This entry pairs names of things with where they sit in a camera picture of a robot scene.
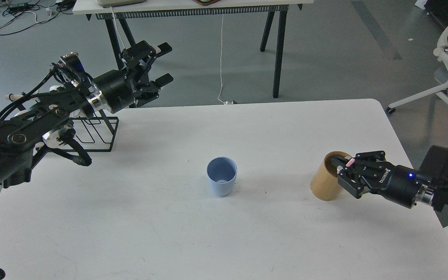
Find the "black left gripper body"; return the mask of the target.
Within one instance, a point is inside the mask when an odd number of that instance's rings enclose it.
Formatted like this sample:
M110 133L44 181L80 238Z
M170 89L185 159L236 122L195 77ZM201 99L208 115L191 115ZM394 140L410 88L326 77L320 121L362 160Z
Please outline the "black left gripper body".
M146 104L142 87L147 85L147 74L138 71L111 70L93 79L91 106L94 110L117 113L129 106Z

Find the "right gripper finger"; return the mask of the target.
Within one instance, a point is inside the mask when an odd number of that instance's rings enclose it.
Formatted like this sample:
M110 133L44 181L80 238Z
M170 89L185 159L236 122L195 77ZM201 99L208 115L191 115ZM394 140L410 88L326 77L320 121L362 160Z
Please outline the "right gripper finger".
M341 167L343 171L360 175L384 175L390 173L394 166L385 160L385 152L382 150L361 152L356 154L355 162L350 167L345 167L349 159L341 156L333 156L331 163L335 167Z
M347 171L338 172L338 184L354 198L359 199L368 193L368 185L363 181L363 177L357 173Z

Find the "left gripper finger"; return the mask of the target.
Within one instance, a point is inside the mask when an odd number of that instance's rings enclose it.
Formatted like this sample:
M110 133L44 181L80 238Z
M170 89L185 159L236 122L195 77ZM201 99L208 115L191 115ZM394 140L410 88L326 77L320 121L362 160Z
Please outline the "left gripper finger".
M128 78L149 80L149 71L155 60L172 50L172 46L167 42L158 46L151 46L144 40L128 49L123 49L120 53L121 62L124 64L123 69L121 69L123 80L128 80Z
M174 78L169 73L160 76L155 81L150 81L148 74L142 75L139 79L134 80L133 97L135 102L132 106L142 107L151 101L159 98L162 87L173 82Z

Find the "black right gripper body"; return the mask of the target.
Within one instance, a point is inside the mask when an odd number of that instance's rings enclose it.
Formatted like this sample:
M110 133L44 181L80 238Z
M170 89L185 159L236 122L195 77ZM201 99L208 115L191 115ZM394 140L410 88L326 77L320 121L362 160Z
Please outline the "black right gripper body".
M411 209L416 202L432 205L432 177L409 167L384 167L379 173L361 175L360 180L370 193L400 206Z

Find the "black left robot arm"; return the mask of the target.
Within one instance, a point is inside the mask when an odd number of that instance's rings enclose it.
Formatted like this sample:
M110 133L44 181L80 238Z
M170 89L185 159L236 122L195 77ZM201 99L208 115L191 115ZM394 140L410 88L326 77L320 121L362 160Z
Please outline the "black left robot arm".
M148 73L157 58L171 51L168 43L151 46L141 41L123 49L121 69L96 78L72 52L53 63L30 92L9 95L11 103L0 112L0 185L8 188L30 182L33 168L49 152L80 166L91 165L91 157L74 139L71 115L94 119L98 111L115 114L157 99L173 77L165 74L152 81Z

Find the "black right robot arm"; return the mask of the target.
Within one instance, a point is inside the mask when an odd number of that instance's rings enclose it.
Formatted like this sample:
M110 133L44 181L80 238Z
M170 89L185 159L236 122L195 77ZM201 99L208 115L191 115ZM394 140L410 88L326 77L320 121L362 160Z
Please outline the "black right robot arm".
M448 148L431 146L417 170L393 165L382 150L334 155L331 165L338 184L357 199L371 193L406 208L421 202L441 212L448 206Z

